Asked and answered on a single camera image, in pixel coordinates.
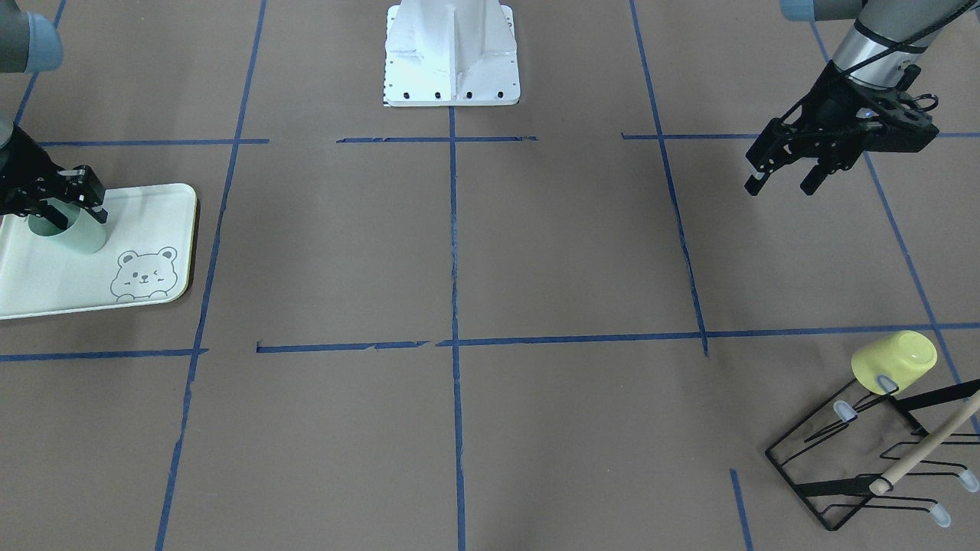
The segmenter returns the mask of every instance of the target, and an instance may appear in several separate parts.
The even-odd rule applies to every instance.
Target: bear illustration
[[[176,257],[177,250],[173,247],[164,247],[156,254],[122,253],[120,270],[111,285],[116,302],[167,296],[177,285],[177,272],[173,267]]]

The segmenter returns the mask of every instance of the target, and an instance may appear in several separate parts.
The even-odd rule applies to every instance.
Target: cable
[[[917,32],[916,34],[913,34],[909,38],[906,38],[905,40],[889,47],[883,52],[873,55],[867,58],[866,60],[841,71],[839,74],[837,74],[827,82],[824,82],[819,87],[811,89],[809,92],[807,92],[806,95],[800,98],[800,101],[793,104],[793,107],[791,107],[789,111],[787,111],[782,117],[779,118],[779,122],[785,123],[786,120],[789,119],[790,115],[793,115],[793,113],[795,113],[796,110],[800,108],[800,106],[802,106],[808,99],[810,99],[811,96],[815,95],[817,92],[821,92],[824,89],[830,87],[832,84],[836,84],[839,80],[843,79],[845,76],[850,75],[851,73],[859,69],[867,67],[878,60],[882,60],[894,54],[895,52],[899,51],[899,48],[903,48],[905,46],[914,44],[915,42],[918,42],[922,38],[932,34],[933,32],[936,32],[937,30],[943,28],[944,26],[949,25],[950,23],[953,22],[953,20],[965,14],[966,12],[970,11],[971,8],[975,7],[977,2],[978,0],[967,0],[962,6],[955,9],[949,15],[945,16],[938,22],[924,28],[923,30]]]

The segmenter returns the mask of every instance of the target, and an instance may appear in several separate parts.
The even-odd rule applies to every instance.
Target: cup
[[[92,218],[88,211],[58,199],[47,199],[47,202],[68,218],[68,229],[61,229],[42,217],[32,216],[27,218],[31,233],[83,255],[98,252],[106,244],[108,235],[105,225]]]
[[[851,357],[851,369],[871,392],[888,393],[879,382],[886,376],[898,385],[897,394],[931,370],[937,359],[936,347],[925,335],[898,331],[858,349]]]

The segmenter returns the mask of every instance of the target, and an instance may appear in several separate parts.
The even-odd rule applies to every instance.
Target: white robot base
[[[194,249],[194,189],[107,189],[103,206],[108,238],[91,254],[36,235],[27,219],[3,218],[0,320],[160,304],[183,294]]]
[[[513,105],[514,11],[499,0],[403,0],[388,10],[384,104]]]

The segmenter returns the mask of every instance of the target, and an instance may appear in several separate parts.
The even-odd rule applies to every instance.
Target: yellow cup
[[[902,392],[936,365],[936,347],[925,335],[899,331],[861,347],[851,357],[857,381],[875,394],[886,394],[879,376],[893,380]]]

